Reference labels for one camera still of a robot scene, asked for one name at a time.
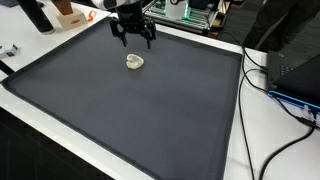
black cable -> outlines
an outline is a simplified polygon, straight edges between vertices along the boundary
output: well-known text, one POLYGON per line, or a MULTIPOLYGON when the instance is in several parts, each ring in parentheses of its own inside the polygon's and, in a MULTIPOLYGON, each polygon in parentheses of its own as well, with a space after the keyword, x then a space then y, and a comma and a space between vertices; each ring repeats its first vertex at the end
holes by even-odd
POLYGON ((312 121, 310 121, 310 120, 307 120, 307 119, 305 119, 305 118, 303 118, 303 117, 298 117, 298 116, 293 115, 279 99, 277 99, 277 98, 275 98, 275 97, 274 97, 274 99, 280 104, 280 106, 283 108, 283 110, 284 110, 287 114, 289 114, 290 116, 292 116, 293 118, 295 118, 295 119, 296 119, 297 121, 299 121, 300 123, 302 123, 302 124, 304 124, 304 125, 306 125, 306 126, 308 126, 308 127, 310 127, 310 128, 320 129, 315 122, 312 122, 312 121))
POLYGON ((289 143, 287 143, 286 145, 282 146, 281 148, 279 148, 278 150, 276 150, 275 152, 273 152, 269 158, 264 162, 263 166, 262 166, 262 169, 261 169, 261 173, 260 173, 260 176, 259 176, 259 180, 263 180, 263 175, 268 167, 268 164, 270 163, 270 161, 275 157, 277 156, 279 153, 281 153, 282 151, 284 151, 285 149, 287 149, 288 147, 300 142, 300 141, 303 141, 305 139, 307 139, 308 137, 310 137, 312 135, 312 133, 314 132, 314 128, 310 128, 310 130, 307 132, 307 134, 305 134, 304 136, 302 136, 301 138, 298 138, 294 141, 291 141, 289 143))
MULTIPOLYGON (((262 89, 262 88, 259 88, 259 87, 255 86, 254 84, 252 84, 252 82, 250 81, 250 79, 249 79, 248 76, 247 76, 247 74, 248 74, 249 72, 254 71, 254 70, 255 70, 255 71, 260 71, 260 72, 262 72, 262 73, 267 73, 267 71, 266 71, 267 69, 266 69, 266 67, 264 67, 264 66, 260 66, 260 65, 256 64, 256 63, 249 57, 249 55, 246 53, 245 48, 241 45, 241 43, 240 43, 232 34, 230 34, 230 33, 228 33, 228 32, 224 32, 224 33, 229 34, 229 35, 242 47, 242 51, 243 51, 243 55, 242 55, 242 71, 244 72, 244 76, 243 76, 242 79, 241 79, 241 83, 240 83, 240 87, 239 87, 239 95, 238 95, 238 96, 239 96, 239 97, 238 97, 239 99, 238 99, 238 102, 239 102, 240 119, 241 119, 242 130, 243 130, 242 132, 243 132, 243 135, 244 135, 244 138, 245 138, 245 144, 246 144, 247 153, 248 153, 248 159, 249 159, 249 163, 250 163, 251 176, 252 176, 252 179, 255 180, 254 171, 253 171, 253 165, 252 165, 252 160, 251 160, 251 155, 250 155, 250 150, 249 150, 249 145, 248 145, 247 136, 246 136, 246 131, 245 131, 245 127, 244 127, 242 107, 241 107, 241 96, 240 96, 240 95, 241 95, 241 88, 242 88, 242 84, 243 84, 244 79, 246 79, 252 87, 254 87, 254 88, 256 88, 256 89, 258 89, 258 90, 260 90, 260 91, 263 91, 263 92, 265 92, 265 93, 268 93, 266 90, 264 90, 264 89, 262 89), (244 69, 245 55, 246 55, 255 65, 259 66, 261 69, 250 69, 250 70, 248 70, 248 71, 245 72, 245 69, 244 69)), ((294 144, 296 144, 296 143, 298 143, 298 142, 300 142, 300 141, 303 141, 303 140, 307 139, 308 137, 310 137, 310 136, 312 135, 312 133, 314 132, 315 129, 320 129, 320 128, 316 125, 316 122, 315 122, 315 121, 312 122, 312 121, 309 121, 309 120, 307 120, 307 119, 305 119, 305 118, 297 117, 297 116, 293 115, 293 114, 283 105, 283 103, 282 103, 279 99, 277 99, 277 98, 275 98, 275 99, 279 102, 279 104, 282 106, 282 108, 283 108, 290 116, 292 116, 293 118, 295 118, 296 120, 298 120, 298 121, 301 122, 302 124, 310 127, 310 130, 307 132, 307 134, 305 134, 305 135, 302 136, 301 138, 298 138, 298 139, 296 139, 296 140, 294 140, 294 141, 291 141, 291 142, 285 144, 284 146, 282 146, 281 148, 279 148, 278 150, 276 150, 275 152, 273 152, 273 153, 269 156, 269 158, 264 162, 264 164, 263 164, 263 166, 262 166, 262 169, 261 169, 261 173, 260 173, 260 175, 259 175, 259 180, 263 180, 263 176, 264 176, 265 170, 267 169, 267 166, 269 165, 269 163, 271 162, 271 160, 272 160, 275 156, 277 156, 279 153, 281 153, 282 151, 284 151, 284 150, 287 149, 288 147, 290 147, 290 146, 292 146, 292 145, 294 145, 294 144)), ((313 113, 314 113, 314 119, 316 119, 317 114, 316 114, 315 112, 313 112, 313 113)))
POLYGON ((241 120, 241 127, 242 127, 242 132, 243 132, 243 136, 244 136, 244 141, 245 141, 245 145, 246 145, 246 149, 247 149, 247 154, 248 154, 248 159, 249 159, 249 164, 250 164, 250 171, 251 171, 251 176, 252 176, 252 180, 255 180, 254 177, 254 170, 253 170, 253 165, 252 165, 252 160, 251 160, 251 155, 250 155, 250 149, 249 149, 249 145, 248 145, 248 140, 247 140, 247 134, 246 134, 246 130, 245 130, 245 126, 244 126, 244 121, 243 121, 243 114, 242 114, 242 107, 241 107, 241 89, 242 89, 242 84, 244 79, 246 79, 247 74, 251 71, 260 71, 260 72, 264 72, 261 69, 250 69, 248 71, 246 71, 244 73, 244 76, 241 79, 240 82, 240 87, 239 87, 239 92, 238 92, 238 104, 239 104, 239 112, 240 112, 240 120, 241 120))
POLYGON ((261 66, 261 65, 259 65, 258 63, 256 63, 256 62, 249 56, 249 54, 248 54, 247 51, 246 51, 246 48, 243 47, 242 44, 240 43, 240 41, 237 40, 231 33, 228 33, 228 32, 222 32, 222 33, 228 34, 229 36, 231 36, 232 39, 234 39, 234 40, 238 43, 238 45, 242 47, 242 50, 244 51, 244 54, 249 58, 249 60, 250 60, 254 65, 258 66, 259 68, 261 68, 261 69, 263 69, 263 70, 268 70, 267 67, 261 66))

white object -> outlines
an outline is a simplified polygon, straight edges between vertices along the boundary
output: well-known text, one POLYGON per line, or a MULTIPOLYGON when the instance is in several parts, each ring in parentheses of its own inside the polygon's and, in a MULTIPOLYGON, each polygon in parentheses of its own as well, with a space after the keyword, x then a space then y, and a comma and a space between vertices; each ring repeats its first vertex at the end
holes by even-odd
MULTIPOLYGON (((110 14, 109 12, 103 12, 98 9, 74 3, 73 7, 77 7, 85 14, 88 14, 91 10, 97 11, 95 21, 88 26, 94 25, 96 22, 99 22, 102 18, 110 14)), ((45 6, 43 10, 53 26, 56 27, 59 25, 54 16, 56 9, 54 7, 51 9, 49 8, 51 7, 45 6)), ((28 22, 29 19, 24 15, 24 12, 19 6, 13 8, 0 6, 0 19, 3 24, 0 30, 1 43, 15 42, 19 47, 23 47, 23 51, 21 51, 19 56, 13 56, 3 60, 15 71, 32 63, 40 56, 48 53, 87 28, 86 26, 82 26, 70 31, 56 29, 56 32, 50 36, 41 36, 32 24, 24 23, 28 22), (12 21, 12 19, 20 19, 21 23, 16 23, 15 21, 12 21)), ((242 52, 242 49, 236 45, 170 27, 161 25, 156 26, 157 30, 163 33, 236 53, 242 52)), ((265 53, 250 49, 247 49, 247 52, 258 64, 265 65, 265 53)), ((255 68, 247 57, 244 66, 246 70, 255 68)), ((265 84, 265 77, 258 73, 250 73, 248 76, 255 85, 263 86, 265 84)), ((244 123, 257 178, 262 163, 271 152, 275 151, 283 144, 301 137, 307 132, 308 128, 292 119, 273 100, 258 90, 251 88, 247 83, 244 83, 242 87, 241 98, 244 123)), ((137 168, 128 164, 126 161, 67 127, 60 121, 12 95, 1 85, 0 106, 116 180, 152 179, 137 168)), ((301 113, 299 108, 289 105, 288 108, 293 113, 295 112, 296 115, 301 116, 301 114, 298 114, 298 112, 301 113)), ((319 131, 315 131, 310 138, 280 153, 268 166, 268 169, 265 172, 265 180, 318 180, 318 172, 320 169, 319 139, 320 133, 319 131)), ((239 119, 239 109, 236 108, 229 141, 224 180, 248 179, 251 179, 249 163, 239 119)))
POLYGON ((16 45, 2 46, 0 45, 0 59, 12 57, 17 54, 18 48, 16 45))
POLYGON ((138 69, 144 64, 144 60, 135 54, 129 54, 127 56, 127 66, 129 69, 138 69))
POLYGON ((65 31, 88 24, 86 16, 77 8, 73 8, 73 13, 68 15, 62 15, 59 11, 55 15, 65 31))
POLYGON ((189 1, 184 0, 180 1, 177 5, 171 3, 171 1, 177 0, 167 0, 166 1, 166 17, 169 19, 181 20, 188 16, 189 10, 189 1))

black device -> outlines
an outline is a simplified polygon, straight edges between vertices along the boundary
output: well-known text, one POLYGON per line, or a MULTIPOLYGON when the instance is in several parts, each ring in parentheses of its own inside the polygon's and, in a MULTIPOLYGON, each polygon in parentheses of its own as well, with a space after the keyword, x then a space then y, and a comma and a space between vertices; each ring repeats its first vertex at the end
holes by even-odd
POLYGON ((126 47, 126 33, 140 34, 147 40, 150 49, 150 41, 156 39, 156 25, 153 20, 144 19, 141 1, 116 7, 116 11, 119 19, 113 18, 110 21, 112 35, 121 39, 126 47))
POLYGON ((35 0, 17 0, 22 10, 27 14, 32 23, 42 34, 51 34, 54 32, 54 28, 47 16, 39 7, 39 4, 35 0))
POLYGON ((110 21, 112 35, 124 46, 127 46, 127 33, 140 34, 150 49, 150 41, 156 39, 156 25, 152 19, 144 18, 141 0, 92 0, 92 3, 102 10, 116 9, 119 18, 110 21))
POLYGON ((268 53, 269 96, 320 112, 320 54, 311 60, 268 53))
POLYGON ((205 10, 209 4, 210 0, 191 0, 190 7, 200 10, 205 10))

small white object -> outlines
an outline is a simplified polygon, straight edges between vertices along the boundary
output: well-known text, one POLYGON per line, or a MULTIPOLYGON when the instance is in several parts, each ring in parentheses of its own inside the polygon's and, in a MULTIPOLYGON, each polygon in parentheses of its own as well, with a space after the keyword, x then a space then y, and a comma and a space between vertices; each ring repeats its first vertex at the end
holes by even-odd
POLYGON ((17 54, 18 48, 16 45, 2 46, 0 45, 0 59, 15 56, 17 54))
POLYGON ((135 54, 129 54, 127 56, 127 66, 129 69, 138 69, 144 64, 144 60, 135 55, 135 54))
POLYGON ((77 8, 73 8, 73 13, 62 15, 59 11, 56 12, 56 18, 65 31, 88 24, 86 16, 77 8))
POLYGON ((166 17, 169 19, 181 20, 190 13, 189 1, 180 1, 177 5, 171 3, 171 0, 166 1, 166 17))

mat border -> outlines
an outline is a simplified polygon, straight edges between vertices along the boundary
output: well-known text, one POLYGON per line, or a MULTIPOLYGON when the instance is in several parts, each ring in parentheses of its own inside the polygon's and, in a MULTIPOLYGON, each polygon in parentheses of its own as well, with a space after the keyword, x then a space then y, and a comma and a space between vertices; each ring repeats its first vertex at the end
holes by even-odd
MULTIPOLYGON (((82 36, 85 36, 86 34, 91 33, 92 31, 95 30, 95 28, 98 28, 99 26, 104 25, 105 23, 109 23, 109 20, 111 20, 112 17, 105 17, 102 20, 100 20, 99 22, 97 22, 96 24, 92 25, 91 27, 85 29, 84 31, 80 32, 79 34, 75 35, 74 37, 70 38, 69 40, 67 40, 66 42, 60 44, 59 46, 55 47, 53 50, 49 51, 48 53, 44 54, 43 56, 39 57, 38 59, 36 59, 35 61, 31 62, 30 64, 26 65, 25 67, 19 69, 18 71, 16 71, 15 73, 11 74, 10 76, 8 76, 7 78, 5 78, 3 81, 1 81, 0 83, 2 84, 2 86, 9 91, 10 93, 12 93, 13 95, 17 96, 18 98, 22 99, 23 101, 31 104, 32 106, 36 107, 37 109, 41 110, 42 112, 48 114, 49 116, 55 118, 56 120, 60 121, 61 123, 63 123, 64 125, 68 126, 69 128, 73 129, 74 131, 80 133, 81 135, 83 135, 84 137, 90 139, 91 141, 93 141, 94 143, 98 144, 99 146, 102 146, 102 148, 106 149, 107 151, 109 151, 110 153, 114 154, 115 156, 121 158, 122 160, 124 160, 125 162, 129 163, 130 165, 134 166, 135 168, 139 169, 140 171, 142 171, 143 173, 146 173, 148 176, 150 176, 153 179, 158 179, 158 180, 162 180, 164 178, 161 178, 159 175, 157 175, 156 173, 154 173, 153 171, 149 170, 148 168, 144 167, 143 165, 139 164, 138 162, 132 160, 131 158, 129 158, 128 156, 120 153, 119 151, 117 151, 116 149, 114 149, 113 147, 109 146, 108 144, 105 144, 103 142, 101 142, 99 139, 95 138, 94 136, 84 132, 83 130, 77 128, 75 125, 69 123, 68 121, 66 121, 64 118, 58 116, 57 114, 47 110, 46 108, 41 107, 39 104, 28 100, 26 97, 24 97, 23 95, 19 94, 17 91, 15 91, 15 89, 11 89, 9 86, 9 82, 14 80, 15 78, 18 78, 20 75, 22 75, 23 73, 27 72, 28 70, 36 67, 37 65, 40 65, 43 62, 46 62, 47 58, 50 56, 55 55, 55 53, 57 51, 60 51, 61 49, 63 49, 64 47, 67 47, 70 44, 75 43, 79 38, 81 38, 82 36)), ((186 42, 192 42, 192 43, 196 43, 197 47, 203 47, 203 48, 215 48, 217 51, 222 52, 223 54, 233 54, 233 55, 239 55, 239 67, 237 68, 237 72, 235 72, 236 75, 239 76, 240 79, 240 71, 241 71, 241 64, 243 62, 241 62, 242 59, 242 54, 236 53, 236 52, 231 52, 231 51, 227 51, 224 49, 220 49, 218 47, 215 46, 210 46, 207 44, 204 44, 202 42, 197 42, 197 41, 193 41, 193 40, 189 40, 189 39, 184 39, 182 37, 178 37, 175 36, 173 34, 169 34, 169 33, 165 33, 165 32, 160 32, 157 31, 157 34, 164 34, 165 36, 173 36, 173 38, 170 38, 170 40, 173 39, 180 39, 186 42)), ((237 83, 237 88, 234 89, 232 94, 233 97, 233 110, 232 110, 232 114, 229 115, 231 116, 230 118, 232 119, 227 131, 229 133, 225 134, 225 138, 228 139, 228 141, 225 142, 223 148, 225 149, 224 153, 224 163, 221 166, 221 169, 219 169, 219 173, 217 176, 218 177, 222 177, 223 178, 223 174, 225 172, 225 166, 226 166, 226 159, 227 159, 227 154, 228 154, 228 146, 229 146, 229 141, 230 141, 230 135, 231 135, 231 130, 232 130, 232 125, 233 125, 233 118, 234 118, 234 113, 235 113, 235 109, 236 109, 236 98, 238 96, 237 90, 239 88, 239 83, 237 83)))

